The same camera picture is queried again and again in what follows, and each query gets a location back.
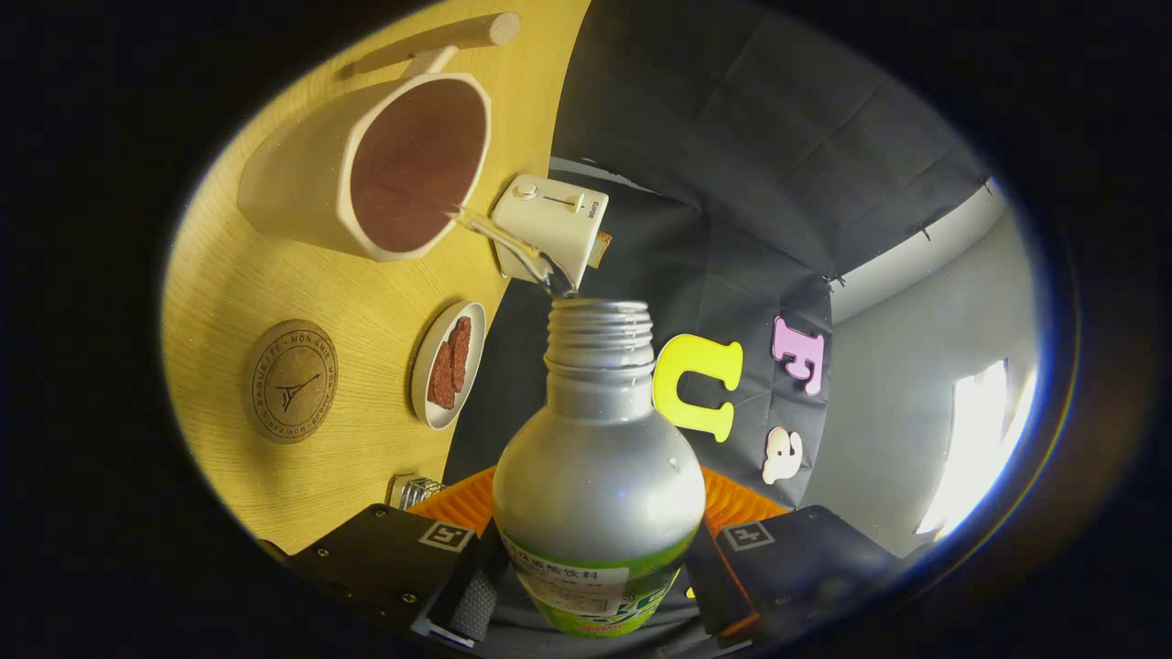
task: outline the foam letter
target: foam letter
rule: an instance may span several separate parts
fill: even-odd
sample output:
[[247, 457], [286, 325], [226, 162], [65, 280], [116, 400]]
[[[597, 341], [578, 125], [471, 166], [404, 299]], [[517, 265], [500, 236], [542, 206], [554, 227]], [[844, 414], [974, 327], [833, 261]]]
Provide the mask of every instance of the foam letter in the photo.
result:
[[822, 334], [808, 337], [790, 330], [785, 326], [785, 319], [779, 315], [774, 321], [774, 359], [784, 361], [786, 355], [793, 358], [793, 361], [785, 365], [785, 372], [798, 380], [808, 380], [806, 395], [817, 395], [822, 390], [822, 354], [825, 347], [826, 338]]
[[709, 409], [683, 402], [676, 392], [680, 378], [688, 371], [711, 375], [731, 392], [741, 383], [743, 362], [744, 354], [736, 341], [722, 346], [694, 334], [673, 338], [660, 351], [655, 365], [652, 386], [655, 408], [674, 426], [704, 430], [723, 442], [732, 430], [732, 403], [725, 401], [720, 409]]
[[765, 440], [765, 464], [761, 477], [765, 484], [772, 485], [778, 478], [792, 478], [802, 467], [802, 436], [786, 433], [777, 427], [769, 432]]

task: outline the bottle neck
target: bottle neck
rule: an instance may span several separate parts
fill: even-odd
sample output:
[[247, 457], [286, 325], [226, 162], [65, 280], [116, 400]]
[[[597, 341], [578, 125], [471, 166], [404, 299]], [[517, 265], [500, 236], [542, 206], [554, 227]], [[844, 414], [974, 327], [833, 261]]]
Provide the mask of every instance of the bottle neck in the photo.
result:
[[650, 331], [646, 303], [554, 301], [545, 352], [550, 409], [600, 423], [649, 414], [655, 368]]

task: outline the white plate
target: white plate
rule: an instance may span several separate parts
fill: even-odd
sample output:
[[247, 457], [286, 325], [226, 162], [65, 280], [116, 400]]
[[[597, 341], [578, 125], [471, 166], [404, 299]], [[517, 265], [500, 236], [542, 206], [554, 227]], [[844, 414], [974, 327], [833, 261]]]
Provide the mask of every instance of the white plate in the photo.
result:
[[[440, 354], [440, 345], [448, 340], [451, 331], [456, 328], [456, 321], [462, 315], [472, 320], [472, 334], [468, 339], [468, 364], [464, 367], [464, 390], [456, 393], [456, 407], [444, 409], [428, 400], [428, 383], [431, 381], [431, 369], [435, 367], [436, 355]], [[427, 337], [423, 337], [420, 352], [415, 354], [415, 369], [411, 372], [411, 406], [415, 408], [415, 415], [428, 427], [436, 430], [447, 428], [464, 407], [464, 401], [468, 400], [468, 394], [476, 382], [476, 369], [481, 366], [485, 325], [488, 322], [481, 303], [456, 303], [445, 308], [440, 318], [436, 318], [428, 330]]]

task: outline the bottle label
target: bottle label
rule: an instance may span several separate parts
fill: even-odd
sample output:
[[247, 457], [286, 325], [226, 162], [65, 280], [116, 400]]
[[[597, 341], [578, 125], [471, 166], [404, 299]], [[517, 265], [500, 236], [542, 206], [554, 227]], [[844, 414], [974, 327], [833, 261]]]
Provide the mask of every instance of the bottle label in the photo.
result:
[[627, 587], [629, 568], [578, 568], [530, 553], [509, 538], [505, 548], [517, 577], [533, 598], [580, 616], [614, 616]]
[[693, 534], [634, 561], [568, 565], [523, 548], [504, 532], [509, 556], [537, 609], [559, 631], [615, 637], [650, 618], [680, 573]]

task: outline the white label sticker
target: white label sticker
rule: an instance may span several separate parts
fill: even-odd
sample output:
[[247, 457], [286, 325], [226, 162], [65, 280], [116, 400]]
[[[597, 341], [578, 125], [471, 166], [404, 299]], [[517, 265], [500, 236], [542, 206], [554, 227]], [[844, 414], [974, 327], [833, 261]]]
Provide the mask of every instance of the white label sticker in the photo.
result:
[[579, 616], [614, 616], [627, 587], [627, 568], [579, 568], [533, 556], [504, 534], [509, 556], [525, 590], [534, 598]]

